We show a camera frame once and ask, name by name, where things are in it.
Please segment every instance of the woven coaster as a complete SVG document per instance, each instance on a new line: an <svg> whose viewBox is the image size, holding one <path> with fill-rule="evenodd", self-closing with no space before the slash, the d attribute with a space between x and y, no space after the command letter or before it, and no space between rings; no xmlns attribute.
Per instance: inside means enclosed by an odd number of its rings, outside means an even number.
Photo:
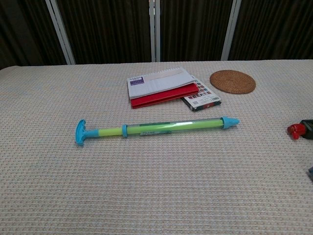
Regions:
<svg viewBox="0 0 313 235"><path fill-rule="evenodd" d="M211 84L227 93L247 94L255 89L255 81L249 75L235 70L221 70L210 77Z"/></svg>

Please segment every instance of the table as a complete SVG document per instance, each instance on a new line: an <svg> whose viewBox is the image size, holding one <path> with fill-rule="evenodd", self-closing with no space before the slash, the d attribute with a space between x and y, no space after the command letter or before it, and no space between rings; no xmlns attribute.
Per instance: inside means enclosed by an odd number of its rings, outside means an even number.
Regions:
<svg viewBox="0 0 313 235"><path fill-rule="evenodd" d="M132 110L126 78L183 66L222 98ZM256 90L226 94L218 70ZM313 60L10 67L0 71L1 234L290 234L313 232L313 141L286 129L313 118ZM87 129L213 118L229 130L74 142Z"/></svg>

